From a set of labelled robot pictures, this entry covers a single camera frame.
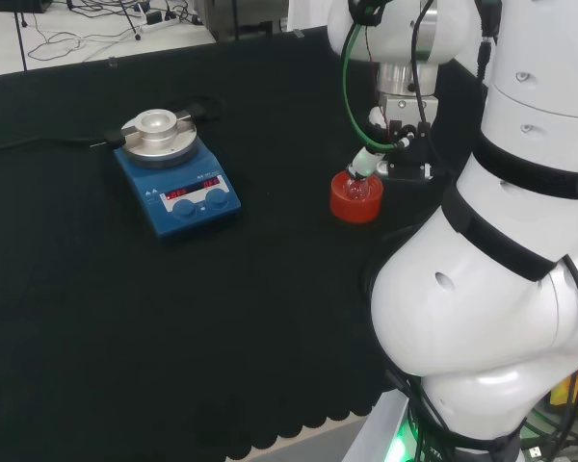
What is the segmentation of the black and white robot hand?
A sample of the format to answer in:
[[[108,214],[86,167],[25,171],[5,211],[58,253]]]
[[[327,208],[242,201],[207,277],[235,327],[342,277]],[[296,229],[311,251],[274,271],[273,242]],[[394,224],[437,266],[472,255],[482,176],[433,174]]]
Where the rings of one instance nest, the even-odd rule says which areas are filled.
[[[436,119],[438,100],[428,96],[423,108],[412,96],[383,93],[368,116],[354,124],[362,147],[346,171],[354,180],[370,176],[395,181],[428,182],[434,175],[435,155],[427,130]]]

